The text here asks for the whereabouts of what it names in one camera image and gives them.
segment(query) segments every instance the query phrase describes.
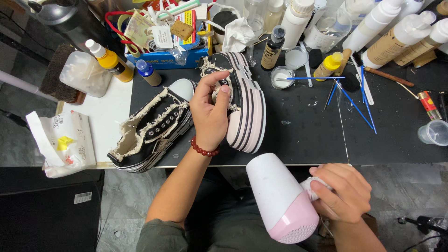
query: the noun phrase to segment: pink hair dryer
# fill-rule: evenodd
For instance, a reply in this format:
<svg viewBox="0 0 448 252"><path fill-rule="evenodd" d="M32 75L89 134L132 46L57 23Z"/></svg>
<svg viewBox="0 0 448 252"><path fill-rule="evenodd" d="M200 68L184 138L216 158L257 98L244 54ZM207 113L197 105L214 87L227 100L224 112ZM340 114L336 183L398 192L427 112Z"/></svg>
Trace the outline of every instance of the pink hair dryer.
<svg viewBox="0 0 448 252"><path fill-rule="evenodd" d="M281 243L299 243L316 229L319 216L311 204L318 197L310 189L312 177L302 184L273 153L262 154L246 166L250 185L267 232Z"/></svg>

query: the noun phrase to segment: blue bottle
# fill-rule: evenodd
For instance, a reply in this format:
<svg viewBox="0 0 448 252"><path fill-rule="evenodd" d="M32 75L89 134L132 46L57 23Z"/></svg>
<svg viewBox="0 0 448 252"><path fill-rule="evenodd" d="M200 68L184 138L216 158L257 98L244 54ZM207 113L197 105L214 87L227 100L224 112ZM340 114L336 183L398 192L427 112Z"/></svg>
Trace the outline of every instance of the blue bottle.
<svg viewBox="0 0 448 252"><path fill-rule="evenodd" d="M146 63L144 60L138 60L135 63L138 73L145 79L151 86L157 87L162 82L162 78L151 66L151 64Z"/></svg>

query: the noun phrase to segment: yellow bottle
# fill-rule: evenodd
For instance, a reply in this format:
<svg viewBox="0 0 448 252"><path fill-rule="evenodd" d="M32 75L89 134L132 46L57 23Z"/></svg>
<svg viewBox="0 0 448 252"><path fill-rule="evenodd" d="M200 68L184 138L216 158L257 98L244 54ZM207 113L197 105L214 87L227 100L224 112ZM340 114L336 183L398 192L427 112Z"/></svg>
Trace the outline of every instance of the yellow bottle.
<svg viewBox="0 0 448 252"><path fill-rule="evenodd" d="M333 55L327 56L325 60L322 61L320 66L314 71L314 77L329 77L336 71L340 66L340 61L344 58L341 52L335 52ZM316 79L317 81L324 81L327 79Z"/></svg>
<svg viewBox="0 0 448 252"><path fill-rule="evenodd" d="M122 82L128 82L134 78L134 71L116 53L107 50L91 39L86 41L86 46L95 55L99 65L111 72L115 78Z"/></svg>

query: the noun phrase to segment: red beaded bracelet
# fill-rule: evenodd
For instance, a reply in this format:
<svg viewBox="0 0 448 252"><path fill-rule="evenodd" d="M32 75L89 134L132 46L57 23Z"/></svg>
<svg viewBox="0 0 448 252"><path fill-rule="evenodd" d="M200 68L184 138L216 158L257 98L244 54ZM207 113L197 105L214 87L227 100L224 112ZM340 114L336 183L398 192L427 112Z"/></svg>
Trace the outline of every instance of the red beaded bracelet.
<svg viewBox="0 0 448 252"><path fill-rule="evenodd" d="M202 150L197 144L196 144L196 135L191 139L191 146L193 146L193 149L196 150L197 153L201 153L203 156L216 156L220 152L220 146L214 150L214 151L206 151Z"/></svg>

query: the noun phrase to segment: hand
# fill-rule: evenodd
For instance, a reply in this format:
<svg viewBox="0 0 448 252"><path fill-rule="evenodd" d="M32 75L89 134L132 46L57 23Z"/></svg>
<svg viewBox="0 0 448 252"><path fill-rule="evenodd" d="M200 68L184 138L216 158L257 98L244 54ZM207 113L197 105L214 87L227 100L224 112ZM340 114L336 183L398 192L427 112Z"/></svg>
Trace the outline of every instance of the hand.
<svg viewBox="0 0 448 252"><path fill-rule="evenodd" d="M336 191L333 193L318 181L311 182L311 189L320 197L313 202L318 213L334 221L356 224L361 220L361 215L370 210L372 187L352 166L320 165L311 167L310 174L321 178Z"/></svg>
<svg viewBox="0 0 448 252"><path fill-rule="evenodd" d="M211 104L211 94L214 91L212 86L228 75L228 71L222 71L203 77L190 101L191 114L196 128L196 144L203 150L215 150L226 135L230 88L227 85L221 86L215 105Z"/></svg>

